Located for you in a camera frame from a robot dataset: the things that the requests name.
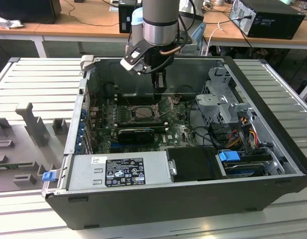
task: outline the white cable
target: white cable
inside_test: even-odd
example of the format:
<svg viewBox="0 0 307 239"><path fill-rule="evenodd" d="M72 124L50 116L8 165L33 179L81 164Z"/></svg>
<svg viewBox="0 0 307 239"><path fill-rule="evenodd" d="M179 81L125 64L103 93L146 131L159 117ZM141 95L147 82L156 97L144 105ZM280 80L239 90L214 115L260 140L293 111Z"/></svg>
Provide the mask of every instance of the white cable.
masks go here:
<svg viewBox="0 0 307 239"><path fill-rule="evenodd" d="M240 20L241 18L240 17L237 17L237 18L234 18L234 19L231 19L231 21L234 21L234 20ZM211 33L211 35L209 36L209 39L208 39L208 43L207 43L207 49L206 49L206 56L208 55L208 51L209 51L209 44L210 44L210 42L211 42L211 38L212 38L212 36L213 36L213 34L217 31L217 30L222 30L222 31L224 31L224 29L223 28L221 28L220 27L220 23L226 23L226 22L228 22L228 21L219 21L218 23L217 23L217 29L215 29L212 33Z"/></svg>
<svg viewBox="0 0 307 239"><path fill-rule="evenodd" d="M208 55L208 50L209 50L209 43L211 42L211 38L212 38L212 36L213 36L213 34L217 31L217 30L222 30L223 31L223 28L221 28L221 27L218 27L217 29L215 29L213 32L212 32L212 34L211 34L211 36L209 36L209 39L208 39L208 43L207 43L207 49L206 49L206 54L205 54L205 56L207 56Z"/></svg>

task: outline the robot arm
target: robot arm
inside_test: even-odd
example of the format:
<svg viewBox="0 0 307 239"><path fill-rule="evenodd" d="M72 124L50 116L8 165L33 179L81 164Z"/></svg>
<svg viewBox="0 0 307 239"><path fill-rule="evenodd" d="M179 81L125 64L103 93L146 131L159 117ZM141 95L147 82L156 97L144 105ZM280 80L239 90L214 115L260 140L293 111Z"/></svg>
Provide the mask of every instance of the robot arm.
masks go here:
<svg viewBox="0 0 307 239"><path fill-rule="evenodd" d="M180 0L143 0L143 40L121 60L121 65L130 73L151 74L154 93L167 89L165 67L173 63L174 53L189 39L179 15L179 3ZM178 19L184 26L183 36Z"/></svg>

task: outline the paper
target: paper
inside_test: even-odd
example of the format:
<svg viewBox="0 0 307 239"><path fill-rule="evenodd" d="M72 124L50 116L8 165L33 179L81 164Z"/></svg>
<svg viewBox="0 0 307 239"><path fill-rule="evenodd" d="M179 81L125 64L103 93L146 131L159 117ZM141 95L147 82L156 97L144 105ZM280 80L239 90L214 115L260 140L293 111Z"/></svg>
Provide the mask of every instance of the paper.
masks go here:
<svg viewBox="0 0 307 239"><path fill-rule="evenodd" d="M0 26L9 30L10 28L23 27L24 25L19 20L7 20L0 17Z"/></svg>

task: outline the motherboard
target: motherboard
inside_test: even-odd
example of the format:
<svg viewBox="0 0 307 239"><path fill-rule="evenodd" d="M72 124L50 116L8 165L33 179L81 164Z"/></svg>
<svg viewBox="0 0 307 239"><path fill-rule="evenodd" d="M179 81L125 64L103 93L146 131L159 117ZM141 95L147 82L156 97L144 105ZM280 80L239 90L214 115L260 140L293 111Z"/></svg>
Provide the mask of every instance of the motherboard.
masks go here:
<svg viewBox="0 0 307 239"><path fill-rule="evenodd" d="M159 102L106 99L92 111L96 153L162 151L197 146L188 124L192 101L166 96Z"/></svg>

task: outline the white label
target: white label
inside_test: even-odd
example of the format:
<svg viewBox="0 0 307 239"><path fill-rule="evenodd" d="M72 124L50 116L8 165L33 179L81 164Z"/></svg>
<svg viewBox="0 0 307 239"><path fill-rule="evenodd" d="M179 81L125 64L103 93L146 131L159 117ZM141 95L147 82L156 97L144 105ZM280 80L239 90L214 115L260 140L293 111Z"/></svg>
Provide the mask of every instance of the white label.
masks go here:
<svg viewBox="0 0 307 239"><path fill-rule="evenodd" d="M134 178L135 181L142 181L144 180L144 177L137 177L137 178Z"/></svg>
<svg viewBox="0 0 307 239"><path fill-rule="evenodd" d="M107 157L92 157L91 163L105 163L107 160Z"/></svg>

